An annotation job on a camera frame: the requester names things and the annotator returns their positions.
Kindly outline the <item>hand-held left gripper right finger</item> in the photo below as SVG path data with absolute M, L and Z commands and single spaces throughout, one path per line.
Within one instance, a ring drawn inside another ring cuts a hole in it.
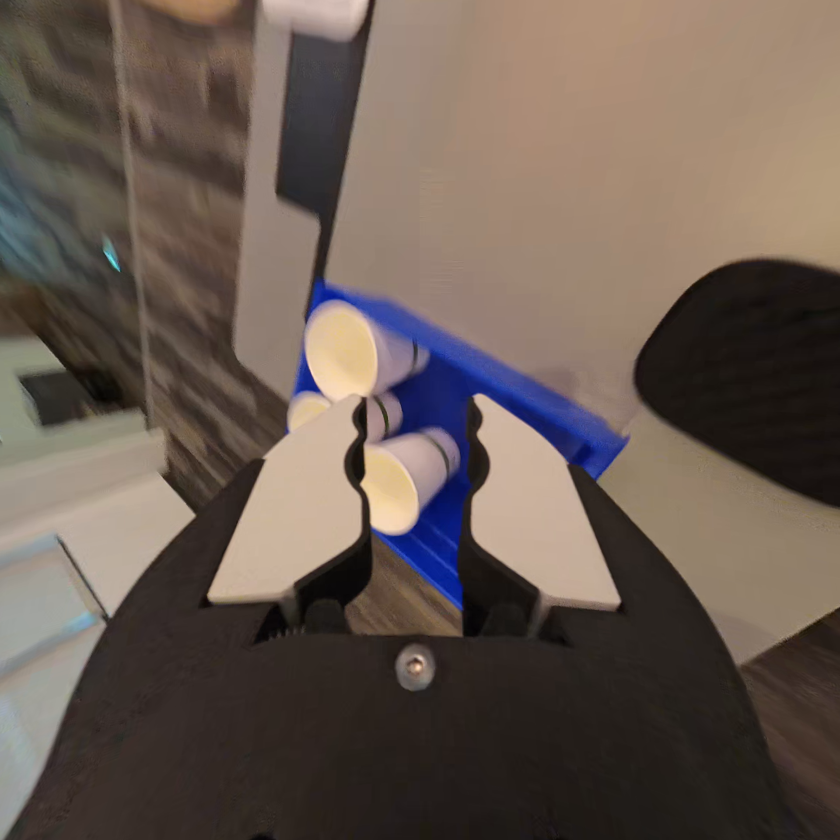
M 499 613 L 526 636 L 540 635 L 553 610 L 617 613 L 622 599 L 566 458 L 485 394 L 469 399 L 466 433 L 463 635 L 480 635 Z

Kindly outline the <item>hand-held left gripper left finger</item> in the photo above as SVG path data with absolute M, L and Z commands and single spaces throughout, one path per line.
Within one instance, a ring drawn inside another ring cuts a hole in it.
M 364 476 L 366 402 L 332 404 L 263 458 L 206 594 L 213 606 L 270 604 L 289 627 L 310 607 L 346 607 L 372 573 Z

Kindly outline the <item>white paper cup green stripe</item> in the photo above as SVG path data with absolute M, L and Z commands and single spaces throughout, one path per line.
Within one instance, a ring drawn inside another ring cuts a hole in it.
M 459 467 L 459 447 L 441 427 L 367 444 L 361 486 L 373 530 L 388 536 L 409 533 Z
M 333 402 L 378 396 L 427 368 L 430 352 L 382 327 L 346 301 L 328 300 L 310 315 L 303 350 L 312 379 Z
M 287 411 L 287 432 L 295 432 L 301 426 L 326 412 L 332 402 L 320 392 L 302 391 L 290 400 Z M 366 442 L 378 444 L 396 435 L 403 423 L 403 409 L 392 392 L 384 392 L 366 398 Z

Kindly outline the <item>blue plastic bin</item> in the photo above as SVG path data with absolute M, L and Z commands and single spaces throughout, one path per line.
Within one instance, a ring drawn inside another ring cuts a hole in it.
M 390 386 L 403 409 L 402 434 L 443 428 L 457 443 L 458 472 L 420 514 L 406 535 L 377 536 L 456 607 L 462 606 L 457 553 L 468 490 L 467 406 L 487 395 L 546 438 L 566 460 L 599 479 L 627 446 L 629 436 L 566 396 L 515 371 L 496 358 L 384 298 L 331 285 L 311 285 L 307 314 L 325 301 L 346 301 L 366 316 L 430 352 L 421 373 Z

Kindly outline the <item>black quilted wrist pad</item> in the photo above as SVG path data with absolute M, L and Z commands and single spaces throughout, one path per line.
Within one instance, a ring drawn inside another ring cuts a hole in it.
M 756 258 L 712 270 L 651 333 L 633 381 L 670 426 L 838 508 L 838 269 Z

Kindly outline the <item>black desk strip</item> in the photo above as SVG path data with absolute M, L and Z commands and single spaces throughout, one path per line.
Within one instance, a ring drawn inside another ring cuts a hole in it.
M 322 226 L 338 205 L 370 29 L 349 41 L 291 37 L 276 192 Z

